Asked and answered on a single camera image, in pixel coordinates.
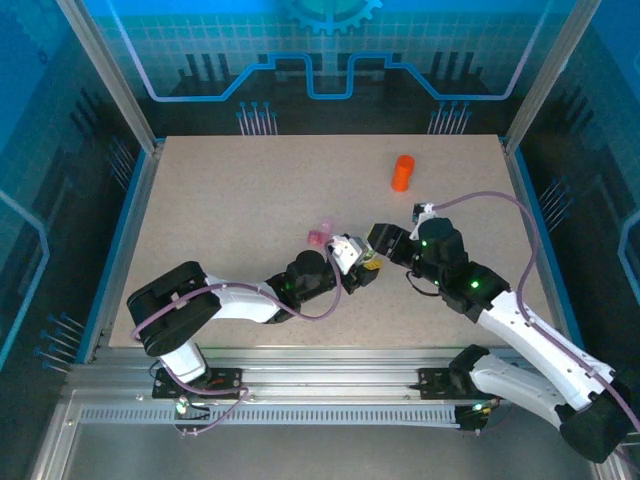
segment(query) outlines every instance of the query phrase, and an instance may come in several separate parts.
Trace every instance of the blue wall panel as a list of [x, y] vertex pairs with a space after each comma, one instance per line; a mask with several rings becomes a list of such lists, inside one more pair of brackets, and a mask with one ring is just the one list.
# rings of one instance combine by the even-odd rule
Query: blue wall panel
[[[241, 133], [235, 114], [239, 102], [250, 101], [277, 108], [280, 133], [435, 133], [428, 122], [440, 101], [475, 102], [468, 131], [504, 133], [572, 6], [568, 0], [89, 3], [159, 135]], [[186, 120], [172, 123], [176, 115]], [[334, 121], [327, 124], [326, 115]]]
[[522, 145], [585, 344], [617, 366], [640, 361], [639, 22], [602, 2]]
[[22, 479], [76, 349], [53, 321], [86, 321], [139, 147], [52, 0], [0, 0], [0, 105], [0, 477]]

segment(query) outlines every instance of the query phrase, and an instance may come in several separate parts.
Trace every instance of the cable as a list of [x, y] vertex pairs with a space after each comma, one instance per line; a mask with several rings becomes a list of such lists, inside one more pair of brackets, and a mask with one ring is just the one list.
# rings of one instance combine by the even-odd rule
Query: cable
[[199, 415], [197, 417], [190, 418], [189, 420], [202, 420], [203, 418], [209, 418], [211, 416], [211, 411], [209, 413], [205, 413], [204, 415]]
[[292, 309], [288, 305], [282, 303], [277, 297], [274, 297], [270, 293], [265, 292], [264, 290], [261, 290], [260, 287], [257, 287], [255, 285], [249, 285], [247, 283], [237, 283], [237, 282], [215, 283], [213, 285], [207, 285], [206, 287], [198, 288], [197, 290], [189, 292], [186, 295], [183, 295], [182, 297], [174, 300], [173, 302], [169, 303], [168, 305], [165, 305], [160, 310], [158, 310], [153, 315], [151, 315], [149, 318], [147, 318], [147, 319], [143, 320], [141, 323], [139, 323], [136, 326], [136, 328], [134, 328], [133, 331], [131, 332], [131, 338], [133, 340], [139, 341], [140, 340], [140, 332], [142, 330], [147, 328], [149, 325], [151, 325], [153, 322], [158, 320], [160, 317], [166, 315], [171, 310], [175, 309], [178, 305], [182, 305], [184, 302], [186, 302], [188, 300], [191, 300], [192, 298], [195, 298], [198, 295], [202, 295], [204, 293], [213, 292], [215, 290], [221, 290], [221, 289], [227, 288], [227, 287], [242, 288], [244, 290], [251, 290], [252, 292], [255, 292], [255, 293], [259, 294], [259, 295], [262, 295], [263, 297], [268, 298], [269, 300], [271, 300], [273, 303], [275, 303], [278, 307], [280, 307], [285, 312], [288, 312], [291, 315], [300, 317], [303, 320], [310, 320], [310, 321], [324, 320], [325, 318], [330, 316], [335, 311], [335, 309], [338, 307], [338, 304], [340, 303], [340, 297], [342, 296], [342, 292], [341, 292], [341, 290], [342, 290], [342, 281], [340, 279], [340, 275], [341, 275], [340, 269], [339, 269], [338, 264], [336, 263], [335, 259], [333, 258], [333, 255], [331, 255], [331, 252], [329, 252], [329, 244], [327, 243], [324, 246], [324, 248], [325, 248], [325, 252], [327, 254], [327, 259], [329, 260], [329, 263], [331, 264], [331, 268], [333, 268], [333, 273], [334, 273], [335, 278], [336, 278], [336, 295], [335, 295], [335, 297], [333, 299], [333, 303], [331, 304], [329, 309], [325, 313], [320, 315], [320, 316], [313, 317], [313, 316], [310, 316], [310, 315], [305, 315], [305, 314], [300, 313], [300, 312], [296, 312], [294, 309]]
[[193, 408], [194, 410], [200, 410], [201, 412], [207, 412], [207, 413], [211, 413], [211, 409], [207, 408], [207, 407], [198, 407], [196, 405], [194, 405], [191, 402], [191, 399], [189, 397], [187, 397], [187, 404], [189, 405], [189, 408]]
[[[520, 277], [520, 281], [518, 282], [518, 287], [516, 289], [516, 302], [518, 303], [518, 308], [520, 309], [520, 312], [522, 313], [522, 316], [524, 317], [524, 319], [527, 321], [529, 325], [531, 325], [534, 328], [536, 332], [538, 332], [546, 340], [548, 340], [553, 346], [561, 350], [565, 355], [567, 355], [574, 362], [580, 365], [580, 367], [582, 367], [590, 375], [593, 370], [591, 366], [587, 362], [585, 362], [582, 358], [580, 358], [580, 356], [576, 355], [569, 348], [563, 345], [553, 335], [548, 333], [544, 328], [536, 324], [536, 322], [531, 322], [531, 316], [529, 315], [529, 313], [527, 312], [527, 309], [525, 308], [524, 300], [523, 300], [524, 284], [525, 284], [525, 281], [527, 280], [527, 277], [531, 273], [531, 270], [533, 270], [536, 257], [538, 256], [538, 249], [540, 248], [540, 232], [538, 231], [538, 226], [536, 225], [533, 215], [527, 209], [527, 207], [525, 207], [518, 199], [512, 197], [511, 195], [507, 195], [506, 193], [495, 192], [495, 191], [482, 191], [482, 192], [475, 192], [475, 193], [463, 195], [462, 197], [451, 200], [450, 202], [446, 202], [441, 205], [436, 205], [433, 207], [433, 209], [435, 211], [444, 210], [445, 208], [452, 207], [453, 205], [457, 205], [459, 203], [462, 203], [477, 197], [497, 197], [497, 198], [502, 198], [504, 200], [508, 200], [509, 202], [515, 204], [520, 209], [520, 211], [527, 217], [529, 221], [529, 225], [531, 226], [531, 230], [533, 231], [533, 246], [531, 249], [531, 258], [529, 259], [529, 263], [527, 263], [527, 266], [524, 269], [524, 272], [522, 272], [522, 276]], [[622, 398], [622, 396], [616, 391], [616, 389], [613, 388], [609, 384], [609, 382], [607, 382], [598, 372], [593, 373], [593, 378], [595, 378], [596, 381], [600, 383], [600, 385], [602, 385], [607, 390], [607, 392], [609, 392], [609, 394], [614, 398], [614, 400], [618, 402], [618, 405], [620, 405], [620, 408], [622, 409], [622, 411], [627, 415], [627, 417], [629, 417], [629, 420], [631, 420], [631, 424], [633, 425], [633, 428], [636, 431], [640, 432], [640, 420], [635, 415], [635, 413], [633, 413], [633, 410], [631, 410], [631, 407], [629, 407], [629, 404], [624, 400], [624, 398]]]
[[160, 363], [160, 360], [156, 360], [155, 362], [153, 362], [153, 363], [151, 364], [151, 366], [149, 367], [149, 370], [147, 370], [147, 373], [149, 374], [149, 376], [150, 376], [151, 378], [153, 378], [154, 380], [156, 379], [156, 377], [154, 377], [154, 376], [153, 376], [153, 374], [151, 373], [151, 370], [153, 370], [153, 369], [154, 369], [154, 367], [155, 367], [156, 365], [158, 365], [159, 363]]
[[424, 290], [416, 287], [413, 282], [411, 281], [411, 270], [407, 270], [407, 273], [405, 275], [405, 277], [407, 277], [407, 281], [409, 282], [409, 285], [411, 285], [411, 288], [413, 288], [416, 292], [418, 292], [420, 295], [424, 295], [425, 297], [439, 297], [440, 294], [439, 293], [431, 293], [431, 292], [425, 292]]

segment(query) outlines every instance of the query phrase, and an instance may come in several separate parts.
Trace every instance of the metal frame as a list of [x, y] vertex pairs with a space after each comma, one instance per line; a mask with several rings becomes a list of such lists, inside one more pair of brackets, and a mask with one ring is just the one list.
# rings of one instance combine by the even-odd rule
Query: metal frame
[[92, 360], [103, 329], [108, 328], [115, 319], [163, 145], [158, 145], [154, 155], [142, 154], [136, 164], [111, 242], [107, 265], [102, 273], [87, 327], [78, 348], [77, 363]]
[[[251, 392], [241, 412], [252, 407], [272, 407], [279, 423], [289, 423], [286, 413], [300, 406], [360, 412], [384, 409], [396, 415], [380, 418], [378, 425], [397, 425], [403, 412], [442, 410], [446, 405], [473, 401], [423, 401], [409, 385], [418, 381], [419, 367], [445, 367], [460, 349], [205, 349], [213, 367], [244, 369], [243, 383]], [[510, 349], [494, 353], [525, 368], [526, 362]], [[152, 359], [141, 349], [104, 349], [91, 365], [76, 365], [67, 379], [47, 436], [31, 476], [32, 480], [62, 480], [73, 459], [79, 426], [102, 421], [110, 424], [173, 423], [166, 412], [170, 400], [153, 400], [148, 369]], [[211, 400], [212, 405], [218, 402]], [[220, 401], [221, 408], [233, 400]], [[144, 421], [128, 412], [143, 412]], [[332, 422], [315, 422], [331, 424]], [[434, 426], [421, 421], [418, 425]], [[451, 428], [451, 424], [439, 426]]]
[[506, 152], [513, 154], [525, 133], [533, 123], [542, 104], [547, 99], [551, 88], [562, 73], [573, 50], [582, 38], [582, 34], [589, 26], [591, 18], [596, 13], [601, 0], [577, 0], [576, 4], [562, 26], [547, 58], [538, 75], [531, 85], [518, 113], [513, 119], [506, 135]]
[[156, 137], [82, 0], [56, 1], [140, 146], [148, 155], [153, 155]]

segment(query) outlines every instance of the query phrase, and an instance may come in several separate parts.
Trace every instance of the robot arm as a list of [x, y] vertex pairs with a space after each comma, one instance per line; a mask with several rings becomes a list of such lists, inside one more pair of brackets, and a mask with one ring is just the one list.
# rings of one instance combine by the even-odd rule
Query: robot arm
[[[640, 375], [631, 371], [615, 374], [609, 365], [576, 347], [526, 305], [529, 318], [525, 318], [509, 284], [489, 268], [469, 261], [460, 232], [450, 220], [437, 218], [431, 207], [416, 204], [416, 225], [411, 233], [395, 225], [374, 225], [368, 237], [372, 248], [411, 270], [415, 277], [431, 281], [451, 309], [498, 335], [542, 374], [523, 371], [486, 349], [471, 346], [451, 362], [455, 383], [500, 396], [536, 413], [559, 428], [563, 438], [585, 458], [603, 462], [632, 425], [595, 376], [599, 375], [627, 402], [637, 403], [631, 396], [640, 387]], [[582, 368], [548, 337], [579, 357], [590, 370]]]
[[[338, 284], [336, 272], [340, 273], [341, 288], [349, 295], [378, 275], [379, 262], [369, 261], [374, 252], [359, 238], [334, 235], [327, 253], [331, 261], [318, 252], [305, 250], [284, 272], [257, 284], [225, 282], [206, 274], [197, 262], [183, 263], [127, 300], [136, 326], [178, 302], [177, 308], [140, 330], [145, 352], [158, 357], [180, 381], [193, 382], [204, 376], [207, 364], [192, 337], [209, 320], [239, 318], [262, 324], [282, 323], [293, 316], [291, 312], [300, 312], [304, 302], [333, 290]], [[209, 291], [187, 297], [201, 289]], [[180, 304], [181, 298], [188, 301]]]

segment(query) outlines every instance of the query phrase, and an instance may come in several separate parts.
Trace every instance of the purple cable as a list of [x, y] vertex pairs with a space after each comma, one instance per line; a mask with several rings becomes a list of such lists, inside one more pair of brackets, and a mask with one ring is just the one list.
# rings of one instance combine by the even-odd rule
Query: purple cable
[[240, 398], [238, 398], [238, 401], [236, 403], [234, 403], [231, 407], [229, 407], [229, 409], [226, 412], [224, 412], [220, 417], [218, 417], [214, 422], [210, 423], [206, 427], [202, 427], [202, 428], [199, 428], [197, 430], [194, 429], [191, 432], [188, 431], [187, 427], [185, 426], [184, 430], [182, 430], [182, 433], [184, 435], [193, 435], [194, 437], [197, 437], [201, 433], [204, 433], [204, 432], [206, 432], [208, 430], [212, 430], [212, 429], [216, 428], [218, 425], [220, 425], [222, 422], [224, 422], [227, 418], [229, 418], [231, 416], [231, 414], [233, 412], [235, 412], [238, 409], [238, 407], [240, 407], [240, 405], [246, 400], [247, 395], [249, 395], [249, 389], [247, 387], [230, 388], [230, 389], [227, 389], [227, 390], [205, 390], [205, 389], [201, 389], [201, 388], [192, 387], [191, 385], [188, 385], [188, 384], [184, 383], [182, 380], [180, 380], [176, 376], [176, 374], [173, 373], [171, 371], [171, 369], [164, 362], [162, 362], [162, 364], [164, 365], [164, 368], [167, 371], [167, 373], [169, 374], [169, 376], [171, 377], [171, 379], [174, 382], [176, 382], [178, 385], [180, 385], [182, 388], [187, 390], [188, 392], [195, 393], [197, 395], [206, 395], [206, 396], [227, 395], [229, 393], [242, 392], [242, 395], [240, 395]]
[[309, 321], [324, 320], [329, 315], [331, 315], [335, 311], [336, 308], [338, 308], [338, 304], [340, 303], [340, 297], [342, 296], [342, 291], [341, 291], [342, 290], [342, 282], [340, 280], [340, 269], [338, 268], [338, 265], [336, 264], [335, 259], [333, 258], [333, 256], [329, 252], [329, 244], [326, 244], [324, 248], [325, 248], [325, 252], [327, 253], [327, 258], [329, 259], [329, 263], [331, 264], [331, 268], [333, 268], [334, 276], [336, 277], [336, 295], [335, 295], [335, 297], [333, 299], [333, 303], [329, 307], [329, 310], [327, 310], [325, 313], [323, 313], [322, 315], [320, 315], [318, 317], [313, 317], [313, 316], [310, 316], [310, 315], [305, 315], [305, 314], [300, 313], [300, 312], [296, 312], [294, 309], [292, 309], [288, 305], [285, 305], [284, 303], [282, 303], [277, 297], [274, 297], [270, 293], [267, 293], [264, 290], [261, 290], [260, 287], [256, 287], [255, 285], [249, 285], [247, 283], [237, 283], [237, 282], [214, 283], [213, 285], [207, 285], [206, 287], [198, 288], [197, 290], [194, 290], [193, 292], [189, 292], [186, 295], [183, 295], [182, 297], [178, 298], [177, 300], [174, 300], [173, 302], [169, 303], [168, 305], [165, 305], [160, 310], [158, 310], [156, 313], [151, 315], [149, 318], [147, 318], [147, 319], [143, 320], [141, 323], [139, 323], [136, 326], [136, 328], [134, 328], [133, 331], [131, 332], [131, 338], [133, 340], [139, 341], [140, 340], [140, 332], [142, 330], [147, 328], [149, 325], [151, 325], [153, 322], [158, 320], [160, 317], [166, 315], [171, 310], [175, 309], [178, 305], [180, 305], [180, 304], [182, 304], [182, 303], [184, 303], [184, 302], [186, 302], [188, 300], [191, 300], [192, 298], [195, 298], [198, 295], [202, 295], [203, 293], [209, 293], [209, 292], [213, 292], [215, 290], [222, 290], [223, 288], [227, 288], [227, 287], [243, 288], [245, 290], [251, 290], [252, 292], [258, 293], [258, 294], [262, 295], [263, 297], [266, 297], [269, 300], [271, 300], [273, 303], [275, 303], [278, 307], [280, 307], [284, 311], [290, 313], [291, 315], [300, 317], [303, 320], [309, 320]]
[[[509, 202], [515, 204], [520, 209], [520, 211], [522, 211], [522, 213], [525, 214], [525, 216], [529, 220], [529, 225], [531, 226], [531, 230], [533, 231], [533, 246], [531, 251], [531, 258], [529, 259], [529, 263], [527, 263], [527, 266], [524, 269], [522, 276], [520, 277], [520, 281], [518, 282], [518, 287], [516, 289], [516, 302], [518, 303], [518, 308], [520, 309], [522, 316], [536, 330], [536, 332], [538, 332], [546, 340], [551, 342], [551, 344], [553, 344], [556, 348], [560, 349], [565, 355], [567, 355], [574, 362], [580, 365], [580, 367], [582, 367], [589, 374], [589, 372], [593, 370], [591, 366], [587, 362], [585, 362], [582, 358], [580, 358], [578, 355], [576, 355], [567, 347], [565, 347], [561, 342], [559, 342], [553, 335], [551, 335], [546, 330], [544, 330], [540, 325], [537, 325], [536, 322], [531, 322], [530, 321], [531, 316], [529, 315], [529, 313], [527, 312], [524, 306], [524, 300], [523, 300], [524, 283], [527, 280], [527, 277], [529, 276], [529, 274], [531, 273], [531, 270], [533, 269], [533, 266], [536, 261], [536, 257], [538, 255], [538, 249], [540, 248], [540, 232], [538, 231], [538, 226], [536, 225], [533, 215], [527, 209], [527, 207], [525, 207], [518, 199], [516, 199], [515, 197], [512, 197], [511, 195], [507, 195], [506, 193], [495, 192], [495, 191], [482, 191], [482, 192], [470, 193], [468, 195], [463, 195], [462, 197], [451, 200], [450, 202], [443, 203], [442, 205], [436, 205], [433, 207], [433, 209], [436, 211], [444, 210], [445, 208], [451, 207], [453, 205], [457, 205], [458, 203], [462, 203], [477, 197], [497, 197], [497, 198], [502, 198], [504, 200], [508, 200]], [[633, 410], [631, 410], [631, 407], [629, 407], [629, 404], [624, 400], [624, 398], [622, 398], [622, 396], [616, 391], [616, 389], [613, 388], [604, 378], [602, 378], [602, 376], [599, 373], [597, 372], [594, 373], [593, 378], [595, 378], [596, 381], [600, 383], [600, 385], [602, 385], [609, 392], [609, 394], [611, 394], [614, 400], [618, 402], [618, 405], [620, 405], [620, 408], [622, 409], [622, 411], [627, 415], [627, 417], [629, 417], [629, 420], [631, 420], [631, 424], [633, 425], [633, 428], [637, 432], [640, 432], [640, 420], [638, 420], [638, 417], [635, 415], [635, 413], [633, 413]]]

